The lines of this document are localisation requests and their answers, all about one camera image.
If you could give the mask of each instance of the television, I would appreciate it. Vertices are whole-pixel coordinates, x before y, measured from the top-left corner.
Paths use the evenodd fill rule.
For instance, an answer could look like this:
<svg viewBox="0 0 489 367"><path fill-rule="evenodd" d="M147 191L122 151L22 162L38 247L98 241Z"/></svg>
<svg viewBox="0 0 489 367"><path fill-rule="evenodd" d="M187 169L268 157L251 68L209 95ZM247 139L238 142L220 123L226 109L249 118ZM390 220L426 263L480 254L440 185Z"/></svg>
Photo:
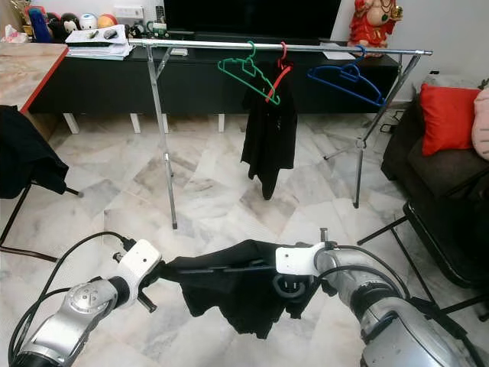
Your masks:
<svg viewBox="0 0 489 367"><path fill-rule="evenodd" d="M330 38L341 0L164 0L169 31Z"/></svg>

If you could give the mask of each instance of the black jacket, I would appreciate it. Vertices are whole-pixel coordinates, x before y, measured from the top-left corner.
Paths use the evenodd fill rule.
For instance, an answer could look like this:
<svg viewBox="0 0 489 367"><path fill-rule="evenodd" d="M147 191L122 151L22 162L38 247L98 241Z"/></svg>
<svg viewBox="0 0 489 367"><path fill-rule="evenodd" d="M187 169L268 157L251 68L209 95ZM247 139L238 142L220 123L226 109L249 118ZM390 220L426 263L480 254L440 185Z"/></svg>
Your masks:
<svg viewBox="0 0 489 367"><path fill-rule="evenodd" d="M276 63L260 63L258 67L272 83L281 73ZM252 89L247 90L243 100L243 107L250 110L250 115L241 161L250 164L248 176L251 179L258 175L266 200L274 193L279 170L293 168L297 113L288 83L289 75L277 87L278 106L266 103L265 98ZM265 93L269 90L259 75L252 79L251 84Z"/></svg>
<svg viewBox="0 0 489 367"><path fill-rule="evenodd" d="M17 107L0 106L0 197L16 197L34 181L64 193L66 166Z"/></svg>
<svg viewBox="0 0 489 367"><path fill-rule="evenodd" d="M192 316L201 316L209 308L217 306L238 333L256 333L258 338L265 339L284 310L293 319L300 318L313 295L309 277L294 278L294 281L304 284L305 293L290 298L276 292L273 282L277 270L274 268L196 274L182 274L182 271L228 266L246 268L257 266L257 261L261 261L260 266L275 266L275 250L279 246L283 245L247 239L230 248L196 258L178 257L168 264L160 263L155 271L157 276L152 281L163 278L180 283Z"/></svg>

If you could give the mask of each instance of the red pillow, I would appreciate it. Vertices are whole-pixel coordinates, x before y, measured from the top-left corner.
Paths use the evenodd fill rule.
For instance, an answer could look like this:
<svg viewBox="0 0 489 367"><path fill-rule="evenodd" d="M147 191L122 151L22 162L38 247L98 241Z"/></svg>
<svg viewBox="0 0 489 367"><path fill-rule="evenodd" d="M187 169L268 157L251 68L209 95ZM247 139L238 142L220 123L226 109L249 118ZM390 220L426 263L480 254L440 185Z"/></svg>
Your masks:
<svg viewBox="0 0 489 367"><path fill-rule="evenodd" d="M472 148L474 100L479 89L421 86L421 107L425 119L423 155L443 149Z"/></svg>

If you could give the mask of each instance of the clothing rack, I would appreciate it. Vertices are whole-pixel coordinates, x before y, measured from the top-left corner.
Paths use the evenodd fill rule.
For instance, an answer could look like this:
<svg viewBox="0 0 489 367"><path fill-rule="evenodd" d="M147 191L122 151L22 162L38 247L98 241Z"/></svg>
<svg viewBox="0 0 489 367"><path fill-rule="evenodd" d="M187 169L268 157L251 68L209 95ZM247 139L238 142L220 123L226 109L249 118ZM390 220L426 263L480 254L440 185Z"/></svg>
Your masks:
<svg viewBox="0 0 489 367"><path fill-rule="evenodd" d="M165 171L167 175L167 189L168 189L168 197L170 199L170 208L171 208L171 216L172 216L172 224L173 229L177 228L176 222L176 213L175 213L175 201L173 198L173 185L172 185L172 168L170 162L170 152L168 151L167 138L164 131L164 117L161 112L161 102L160 102L160 94L158 92L157 80L158 77L164 70L164 67L167 65L168 60L170 59L170 53L173 48L207 48L207 49L219 49L219 50L252 50L252 46L249 43L239 43L239 42L210 42L210 41L177 41L177 40L153 40L153 39L129 39L129 44L134 46L146 47L147 51L147 68L150 74L151 80L151 90L153 92L154 98L154 109L156 111L156 116L158 120L158 127L160 129L161 142L163 145L163 159L165 162ZM165 47L167 51L165 52L163 59L160 64L156 68L154 65L153 58L153 48L154 47ZM254 44L256 50L267 50L267 51L282 51L283 47L281 44ZM332 52L346 52L346 53L357 53L359 49L357 47L329 47L329 46L315 46L315 45L302 45L302 44L288 44L287 50L290 52L323 52L323 51L332 51ZM406 82L408 76L411 74L411 71L416 67L419 62L419 59L423 56L431 56L433 52L431 50L396 50L396 49L383 49L383 48L365 48L366 54L394 54L399 55L400 68L399 68L399 77L397 78L396 83L390 90L388 96L385 99L385 104L379 109L378 113L372 120L372 123L367 128L367 131L360 138L355 139L355 144L340 149L336 151L334 154L329 156L325 156L324 159L328 160L342 152L345 152L351 148L357 148L358 150L358 159L357 159L357 177L356 177L356 190L355 190L355 199L353 205L355 208L358 208L358 204L360 201L360 185L361 185L361 169L364 158L364 150L367 147L367 139L378 125L382 116L384 116L387 108L392 102L393 98L399 92L400 88ZM402 56L408 55L412 56L410 62L407 67L403 70L402 68Z"/></svg>

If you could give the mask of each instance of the black tv cabinet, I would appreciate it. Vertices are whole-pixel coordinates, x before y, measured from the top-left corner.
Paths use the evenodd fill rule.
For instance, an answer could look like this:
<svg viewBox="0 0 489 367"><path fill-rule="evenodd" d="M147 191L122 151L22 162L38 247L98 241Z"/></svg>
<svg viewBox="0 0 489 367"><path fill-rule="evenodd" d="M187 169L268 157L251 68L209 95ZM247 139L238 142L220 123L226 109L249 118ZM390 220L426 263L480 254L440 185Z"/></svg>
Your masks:
<svg viewBox="0 0 489 367"><path fill-rule="evenodd" d="M154 49L159 62L164 48ZM246 86L221 73L226 57L245 57L235 50L189 49L172 56L158 80L162 111L167 114L245 113ZM278 52L258 51L255 60L276 60ZM376 112L377 107L317 83L306 76L311 67L343 65L322 53L288 54L295 63L291 86L298 113ZM397 78L398 63L389 56L360 62L361 72L386 96ZM154 113L146 50L136 47L123 61L66 57L31 105L31 112Z"/></svg>

